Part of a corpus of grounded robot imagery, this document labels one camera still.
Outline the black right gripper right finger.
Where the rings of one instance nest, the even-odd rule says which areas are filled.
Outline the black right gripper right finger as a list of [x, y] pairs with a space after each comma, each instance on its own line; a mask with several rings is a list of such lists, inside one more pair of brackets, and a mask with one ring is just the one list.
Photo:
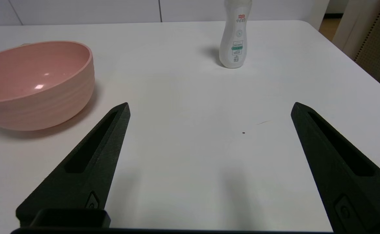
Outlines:
[[380, 168], [309, 106], [291, 118], [334, 233], [380, 234]]

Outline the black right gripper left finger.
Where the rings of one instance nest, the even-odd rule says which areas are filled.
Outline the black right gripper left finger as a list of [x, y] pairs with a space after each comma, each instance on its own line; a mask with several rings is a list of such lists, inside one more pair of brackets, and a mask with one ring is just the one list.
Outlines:
[[129, 118], [128, 103], [112, 108], [17, 207], [20, 226], [46, 209], [103, 209]]

